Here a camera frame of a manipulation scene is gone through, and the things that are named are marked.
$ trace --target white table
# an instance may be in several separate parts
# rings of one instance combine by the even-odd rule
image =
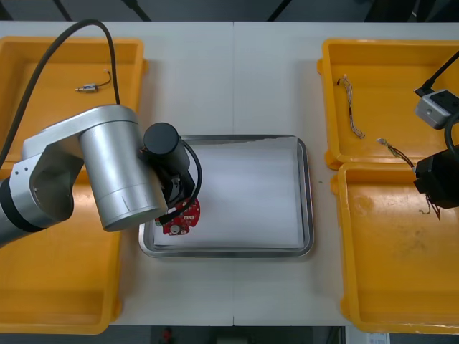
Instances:
[[[0,22],[5,35],[56,36],[67,23]],[[335,199],[316,60],[328,37],[458,39],[457,24],[108,23],[138,37],[150,70],[144,125],[182,135],[294,134],[310,149],[316,243],[300,259],[170,259],[140,252],[123,233],[117,325],[348,325]],[[88,28],[77,36],[102,36]]]

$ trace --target small electronic component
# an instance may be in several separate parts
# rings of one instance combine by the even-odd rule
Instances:
[[[416,174],[416,177],[418,179],[415,181],[415,186],[416,186],[417,190],[421,194],[425,194],[425,200],[427,201],[427,206],[429,207],[427,211],[423,211],[422,209],[420,209],[419,212],[421,214],[428,215],[428,214],[430,214],[430,212],[433,209],[433,211],[435,212],[435,215],[437,215],[437,218],[440,220],[440,207],[435,203],[436,199],[432,200],[431,196],[428,193],[425,193],[425,191],[422,191],[423,190],[423,185],[422,185],[422,183],[419,182],[419,180],[420,180],[419,179],[419,173],[420,173],[420,166],[422,168],[422,163],[421,163],[422,161],[420,161],[421,165],[420,165],[420,163],[418,163],[417,166],[415,166],[414,163],[404,153],[402,153],[400,150],[396,149],[393,145],[388,143],[385,138],[378,138],[377,142],[380,145],[383,145],[383,146],[387,147],[389,152],[392,153],[392,155],[395,158],[400,158],[405,163],[407,163],[410,166],[410,168],[412,169],[412,171]]]
[[[345,74],[343,77],[340,77],[336,84],[342,84],[344,88],[346,88],[347,103],[349,105],[349,120],[351,122],[352,132],[356,134],[356,136],[360,139],[365,138],[365,134],[360,129],[358,129],[354,123],[354,114],[352,113],[352,84],[349,81],[347,75]]]
[[[110,84],[112,81],[112,75],[109,70],[105,69],[104,71],[108,73],[108,81],[103,82],[102,84],[85,84],[82,87],[75,88],[75,91],[84,93],[94,93],[97,92],[100,87]]]
[[[178,205],[176,208],[181,209],[184,207],[186,202]],[[167,224],[163,225],[163,234],[165,235],[185,235],[189,233],[189,227],[195,227],[199,221],[201,215],[201,206],[198,200],[194,201],[193,204],[185,210],[183,213],[178,215],[175,219],[171,220]]]

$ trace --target metal tray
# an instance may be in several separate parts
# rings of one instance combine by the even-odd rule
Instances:
[[[219,143],[244,143],[269,138],[294,138],[292,135],[202,135],[182,137],[191,146]],[[311,201],[311,184],[309,179],[308,156],[302,140],[298,140],[298,172],[301,203],[301,219],[303,223],[303,246],[295,249],[270,248],[180,248],[164,249],[154,244],[154,221],[139,227],[139,244],[142,251],[150,257],[227,257],[227,258],[273,258],[299,257],[311,250],[314,241],[313,213]]]

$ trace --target floor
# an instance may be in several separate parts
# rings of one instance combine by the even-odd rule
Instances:
[[[282,0],[138,0],[153,21],[259,22]],[[64,20],[52,0],[1,0],[14,20]],[[75,20],[94,18],[111,22],[140,19],[121,0],[61,0]],[[370,0],[292,0],[279,22],[362,22]]]

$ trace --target wire with connector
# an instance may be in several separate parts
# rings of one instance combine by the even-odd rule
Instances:
[[[56,52],[56,50],[65,42],[67,38],[69,38],[72,34],[76,31],[82,29],[83,27],[88,27],[90,25],[94,25],[100,27],[104,32],[105,36],[107,37],[108,42],[108,49],[110,50],[110,62],[112,67],[112,78],[113,78],[113,89],[115,91],[115,101],[116,104],[120,104],[120,93],[118,90],[118,79],[116,77],[116,61],[115,61],[115,46],[113,45],[113,39],[108,31],[107,27],[101,22],[96,19],[85,19],[79,21],[76,24],[73,24],[71,27],[68,27],[63,33],[61,33],[54,41],[51,43],[47,51],[43,54],[40,61],[38,61],[37,66],[35,67],[32,76],[30,77],[29,83],[26,86],[26,90],[22,95],[21,101],[19,102],[19,106],[17,107],[16,114],[14,115],[13,122],[8,131],[8,135],[6,135],[6,140],[4,142],[3,148],[0,152],[0,168],[3,166],[6,157],[8,156],[8,152],[13,144],[14,137],[19,129],[19,125],[21,124],[21,120],[24,117],[24,113],[27,108],[27,104],[29,103],[30,97],[32,96],[32,92],[35,88],[35,85],[38,82],[39,76],[43,71],[44,66],[47,64],[50,57]]]

